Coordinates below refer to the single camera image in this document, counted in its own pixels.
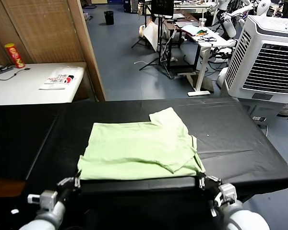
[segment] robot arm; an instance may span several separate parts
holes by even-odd
[[[270,230],[265,219],[258,213],[245,210],[237,200],[237,192],[232,184],[222,184],[221,180],[213,177],[202,177],[200,188],[214,197],[211,213],[216,211],[221,215],[226,230]]]
[[[30,194],[29,204],[39,204],[40,212],[35,220],[22,226],[20,230],[58,230],[65,214],[65,205],[70,195],[80,189],[78,177],[68,177],[57,184],[62,190],[58,200],[58,192],[44,191],[41,195]]]
[[[65,204],[71,193],[80,188],[80,183],[79,179],[70,177],[59,182],[58,186],[64,187],[58,201],[57,192],[45,191],[42,195],[29,195],[28,202],[40,204],[44,212],[20,230],[58,230],[65,213]],[[212,201],[212,216],[215,217],[218,212],[223,218],[226,230],[270,230],[262,216],[243,208],[242,203],[237,200],[236,188],[232,184],[222,184],[220,179],[203,174],[200,175],[199,188]]]

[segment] white paper sheet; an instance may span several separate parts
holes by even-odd
[[[143,35],[156,52],[158,47],[158,26],[154,22],[149,23],[144,29]]]

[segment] light green t-shirt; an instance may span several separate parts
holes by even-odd
[[[151,122],[94,123],[78,161],[82,180],[140,180],[204,173],[196,138],[173,108],[149,115]]]

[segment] red chip can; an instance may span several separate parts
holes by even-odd
[[[5,45],[6,50],[10,54],[17,68],[25,67],[23,60],[21,59],[20,54],[18,53],[14,43],[8,43]]]

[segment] trash can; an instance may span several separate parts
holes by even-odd
[[[113,11],[105,11],[105,19],[107,25],[113,25],[114,24]]]

